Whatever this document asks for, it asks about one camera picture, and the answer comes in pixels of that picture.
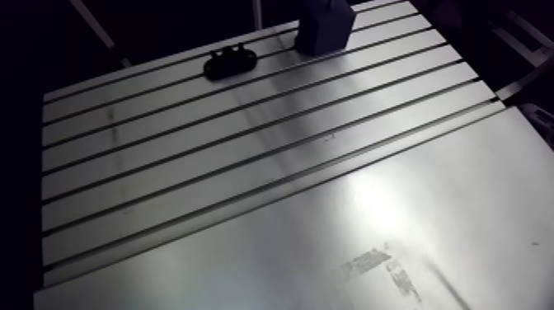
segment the scratch mark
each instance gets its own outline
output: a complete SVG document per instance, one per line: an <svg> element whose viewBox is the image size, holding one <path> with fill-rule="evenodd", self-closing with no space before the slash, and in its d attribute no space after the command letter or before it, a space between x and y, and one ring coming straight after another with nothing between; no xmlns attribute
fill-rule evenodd
<svg viewBox="0 0 554 310"><path fill-rule="evenodd" d="M471 310L469 305L466 303L466 301L462 298L460 293L450 284L450 282L446 279L446 277L443 275L442 272L430 261L426 262L426 265L429 267L431 272L433 272L439 281L444 285L444 287L448 290L450 294L454 297L456 302L462 307L463 310Z"/></svg>
<svg viewBox="0 0 554 310"><path fill-rule="evenodd" d="M417 293L416 287L410 280L410 276L402 268L397 261L390 261L386 265L388 273L392 277L392 281L398 287L398 290L402 295L410 296L414 295L418 303L421 303L421 296Z"/></svg>

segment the metal surface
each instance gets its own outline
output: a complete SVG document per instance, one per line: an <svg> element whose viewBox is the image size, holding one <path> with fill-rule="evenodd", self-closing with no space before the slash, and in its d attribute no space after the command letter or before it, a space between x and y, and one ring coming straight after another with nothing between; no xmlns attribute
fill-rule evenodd
<svg viewBox="0 0 554 310"><path fill-rule="evenodd" d="M547 146L410 3L355 10L322 58L289 23L48 94L37 309L548 306Z"/></svg>
<svg viewBox="0 0 554 310"><path fill-rule="evenodd" d="M224 201L214 204L204 210L175 218L161 227L142 231L138 236L128 238L124 242L102 248L101 251L89 252L84 256L54 265L51 271L45 273L45 284L52 285L86 274L90 270L122 261L154 247L187 236L195 231L210 227L223 220L236 217L244 212L268 204L271 201L286 197L318 183L348 173L358 167L375 162L380 158L409 148L426 139L431 139L449 130L469 124L504 109L500 102L484 106L476 106L460 113L454 113L446 119L435 120L418 128L396 134L378 143L347 153L335 160L325 162L313 171L301 171L287 178L277 180L265 188L254 190L242 199Z"/></svg>
<svg viewBox="0 0 554 310"><path fill-rule="evenodd" d="M387 98L392 101L393 96L390 96L390 93L388 95ZM325 110L321 114L310 115L307 120L284 123L279 128L257 132L252 137L246 136L242 141L220 144L209 151L184 157L182 161L173 162L168 167L157 166L144 174L134 174L132 180L124 183L128 186L124 195L119 195L118 190L121 185L117 183L98 186L79 196L80 200L71 204L73 210L91 208L98 210L106 205L114 206L120 201L122 203L125 200L136 199L136 201L123 208L118 207L114 212L90 218L85 223L45 237L43 239L44 262L50 264L81 251L138 233L172 218L240 195L288 174L308 169L341 154L438 119L453 111L490 100L493 96L494 94L484 84L472 84L370 120L363 118L374 114L375 110L381 110L379 103L386 101L362 98L352 101L349 105L344 104L335 109ZM365 102L373 103L368 109L370 113L362 106L357 106ZM340 116L350 117L352 120L362 119L364 122L350 124L351 128L324 132L312 142L245 162L238 167L223 169L219 166L226 158L230 158L228 161L233 163L236 157L247 159L254 157L258 152L276 149L281 144L289 142L287 140L290 136L302 139L319 134L330 124L333 125L335 122L341 124ZM222 170L201 180L181 184L186 181L185 176L199 176L212 169Z"/></svg>
<svg viewBox="0 0 554 310"><path fill-rule="evenodd" d="M552 184L554 155L512 109L40 291L35 306L548 309Z"/></svg>

